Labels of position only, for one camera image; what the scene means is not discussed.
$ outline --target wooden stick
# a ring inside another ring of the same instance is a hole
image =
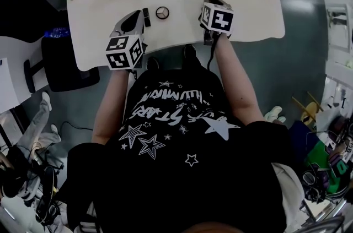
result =
[[[309,113],[309,111],[296,98],[292,97],[292,99],[302,110],[304,110],[308,114],[309,117],[312,118],[314,122],[316,122],[315,117],[313,117],[311,113]]]
[[[324,109],[321,107],[321,105],[319,104],[319,102],[313,97],[313,95],[311,95],[309,91],[307,91],[307,93],[308,93],[309,97],[315,102],[315,104],[318,105],[319,109],[320,109],[321,111],[324,111]]]

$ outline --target blue bottle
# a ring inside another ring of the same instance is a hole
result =
[[[60,38],[70,36],[70,28],[53,28],[44,33],[46,38]]]

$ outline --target black chair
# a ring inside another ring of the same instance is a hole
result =
[[[43,38],[43,60],[30,66],[24,62],[24,73],[28,89],[35,92],[33,75],[44,67],[49,87],[53,92],[76,90],[99,82],[98,68],[82,72],[77,68],[71,37]]]
[[[47,0],[0,0],[0,36],[33,43],[54,27],[58,11]]]

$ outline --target star print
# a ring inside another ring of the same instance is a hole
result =
[[[229,129],[240,128],[239,126],[228,123],[227,118],[224,116],[221,116],[217,120],[213,120],[208,117],[202,117],[202,119],[204,119],[210,125],[209,129],[206,130],[205,134],[217,132],[225,141],[228,141],[229,139]]]
[[[196,159],[196,155],[193,155],[193,156],[190,156],[188,155],[188,159],[185,161],[187,164],[189,164],[191,167],[194,165],[194,164],[198,164],[199,161]]]
[[[135,128],[132,128],[130,125],[129,125],[129,131],[127,133],[125,133],[124,136],[122,136],[120,140],[123,140],[125,138],[128,138],[129,139],[129,145],[130,145],[130,149],[132,148],[133,146],[133,143],[135,142],[135,139],[137,136],[140,136],[140,135],[145,135],[146,132],[143,132],[140,130],[142,124],[140,124],[139,126],[135,127]]]
[[[153,112],[156,114],[156,115],[158,115],[160,112],[162,112],[160,109],[159,109],[159,107],[158,108],[156,108],[156,109],[153,109]]]
[[[183,135],[185,135],[185,133],[188,132],[188,130],[186,130],[186,127],[182,125],[179,127],[179,130],[182,132]]]
[[[156,159],[156,150],[164,147],[165,145],[157,142],[157,135],[153,136],[150,140],[145,140],[143,138],[139,138],[140,142],[143,144],[143,148],[141,149],[139,155],[147,153],[151,156],[152,159]]]
[[[186,104],[182,103],[182,104],[176,106],[176,108],[179,109],[179,108],[183,108],[184,106],[186,106]]]
[[[174,84],[174,82],[169,82],[169,81],[166,81],[166,82],[159,82],[160,83],[160,86],[159,87],[162,87],[162,86],[167,86],[169,87],[171,84]]]

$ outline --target black small object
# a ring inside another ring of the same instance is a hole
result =
[[[166,19],[170,15],[170,11],[167,7],[161,6],[156,10],[156,16],[158,19]]]
[[[143,16],[145,17],[145,27],[150,27],[151,26],[151,20],[149,19],[149,11],[148,8],[143,8]]]

